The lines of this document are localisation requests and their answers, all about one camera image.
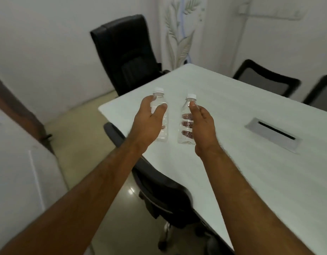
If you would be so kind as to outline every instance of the tiled floor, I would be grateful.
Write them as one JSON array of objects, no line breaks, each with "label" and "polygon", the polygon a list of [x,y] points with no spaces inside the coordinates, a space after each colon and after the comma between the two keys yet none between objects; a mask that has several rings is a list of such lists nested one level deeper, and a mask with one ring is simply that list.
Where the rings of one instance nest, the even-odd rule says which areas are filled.
[{"label": "tiled floor", "polygon": [[[115,92],[87,102],[46,125],[51,145],[65,180],[72,188],[114,149],[103,131],[107,122],[98,107],[117,97]],[[130,175],[102,221],[92,244],[96,255],[162,254],[157,242],[165,221],[154,219],[138,197]],[[202,255],[205,238],[194,234],[195,225],[174,229],[166,254]]]}]

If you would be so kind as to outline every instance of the tabletop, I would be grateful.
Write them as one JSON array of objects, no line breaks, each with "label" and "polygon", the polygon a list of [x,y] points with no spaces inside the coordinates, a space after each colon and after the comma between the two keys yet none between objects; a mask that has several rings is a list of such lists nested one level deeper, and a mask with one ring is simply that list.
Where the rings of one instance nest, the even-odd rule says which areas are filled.
[{"label": "tabletop", "polygon": [[[195,211],[232,247],[207,174],[193,145],[177,143],[180,109],[188,93],[213,116],[217,137],[260,197],[316,254],[327,254],[327,112],[187,64],[99,107],[127,135],[141,100],[165,90],[168,142],[154,142],[144,157],[185,186]],[[253,118],[302,139],[297,153],[251,132]]]}]

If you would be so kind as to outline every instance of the chair backrest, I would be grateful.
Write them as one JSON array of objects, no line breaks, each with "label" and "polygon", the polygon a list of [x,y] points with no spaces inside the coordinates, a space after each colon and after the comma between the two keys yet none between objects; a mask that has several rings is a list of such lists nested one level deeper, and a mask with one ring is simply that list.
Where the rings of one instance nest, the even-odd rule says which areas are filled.
[{"label": "chair backrest", "polygon": [[[104,130],[116,147],[125,137],[112,123],[106,123]],[[144,196],[157,208],[170,214],[184,214],[192,211],[192,197],[189,191],[157,171],[143,157],[132,170],[136,184]]]},{"label": "chair backrest", "polygon": [[327,75],[320,79],[303,103],[327,111]]},{"label": "chair backrest", "polygon": [[287,98],[301,84],[298,79],[272,72],[249,59],[243,62],[233,78]]},{"label": "chair backrest", "polygon": [[143,15],[109,22],[90,34],[119,96],[161,76]]}]

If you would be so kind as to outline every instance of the clear plastic bottle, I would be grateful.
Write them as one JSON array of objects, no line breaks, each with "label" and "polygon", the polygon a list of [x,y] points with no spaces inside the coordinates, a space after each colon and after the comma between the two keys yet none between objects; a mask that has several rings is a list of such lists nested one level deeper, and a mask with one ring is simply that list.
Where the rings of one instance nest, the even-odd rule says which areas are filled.
[{"label": "clear plastic bottle", "polygon": [[[154,93],[153,93],[153,101],[151,102],[151,111],[152,114],[156,110],[156,108],[163,104],[166,103],[165,98],[163,97],[165,92],[163,91],[163,88],[155,88]],[[166,110],[164,117],[162,119],[162,128],[161,132],[159,133],[159,136],[156,139],[157,141],[167,141],[168,140],[168,109]]]},{"label": "clear plastic bottle", "polygon": [[178,135],[178,143],[180,144],[191,144],[195,145],[195,141],[193,139],[193,118],[191,114],[191,110],[189,109],[189,103],[191,101],[196,102],[196,95],[188,94],[186,97],[186,102],[181,109],[181,117],[179,124],[179,135]]}]

